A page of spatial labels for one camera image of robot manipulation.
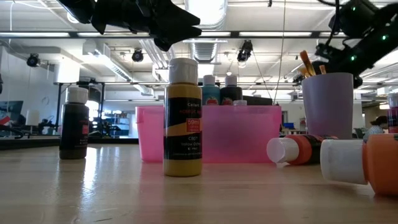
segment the orange paint bottle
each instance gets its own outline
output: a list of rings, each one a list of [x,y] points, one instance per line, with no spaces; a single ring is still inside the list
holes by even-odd
[[[273,138],[267,144],[267,155],[275,163],[318,164],[321,144],[324,139],[337,138],[306,134],[291,134],[284,138]]]
[[[398,134],[372,134],[362,140],[326,140],[321,146],[325,179],[370,183],[378,195],[398,196]]]

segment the paint bottle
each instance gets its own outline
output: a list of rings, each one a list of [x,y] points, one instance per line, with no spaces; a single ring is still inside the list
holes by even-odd
[[[201,88],[198,62],[170,61],[170,85],[165,90],[165,175],[191,177],[201,173]]]
[[[378,195],[398,196],[398,135],[372,134],[362,140],[325,140],[321,147],[322,175],[327,180],[370,183]]]
[[[238,87],[238,78],[236,75],[230,75],[225,78],[225,87],[220,90],[221,105],[233,105],[235,100],[243,100],[242,88]]]
[[[388,133],[398,133],[398,94],[388,95],[390,109],[387,111]]]
[[[319,164],[321,144],[325,139],[337,138],[306,134],[292,134],[284,138],[273,138],[268,142],[267,155],[275,163]]]
[[[216,86],[216,78],[213,75],[205,75],[203,77],[201,95],[203,105],[220,104],[220,88]]]
[[[88,112],[85,106],[88,90],[68,88],[67,103],[63,106],[60,159],[84,159],[87,154]]]

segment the person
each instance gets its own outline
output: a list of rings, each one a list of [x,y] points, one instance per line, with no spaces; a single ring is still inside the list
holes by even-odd
[[[379,116],[375,121],[371,122],[371,128],[369,128],[363,136],[363,141],[366,143],[371,134],[384,134],[383,129],[388,128],[387,116]]]

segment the yellow paint bottle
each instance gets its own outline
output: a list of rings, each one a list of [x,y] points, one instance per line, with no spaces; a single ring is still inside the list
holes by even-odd
[[[200,175],[202,123],[198,62],[189,58],[171,60],[169,82],[165,90],[164,174]]]

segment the bottle label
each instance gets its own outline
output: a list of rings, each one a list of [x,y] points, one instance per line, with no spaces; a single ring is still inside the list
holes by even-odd
[[[234,105],[234,102],[232,101],[231,98],[224,97],[223,101],[221,102],[221,105]]]
[[[398,133],[398,110],[388,111],[388,133]]]
[[[165,159],[201,159],[201,99],[166,99],[164,124]]]
[[[210,96],[206,99],[203,99],[203,101],[205,102],[205,105],[218,105],[219,104],[217,98],[215,98],[214,96]]]
[[[308,139],[312,148],[312,154],[307,164],[318,164],[320,162],[321,145],[324,139],[337,139],[336,137],[329,135],[322,135],[322,136],[304,135],[304,137]]]
[[[65,113],[62,123],[60,150],[86,149],[88,142],[88,114]]]

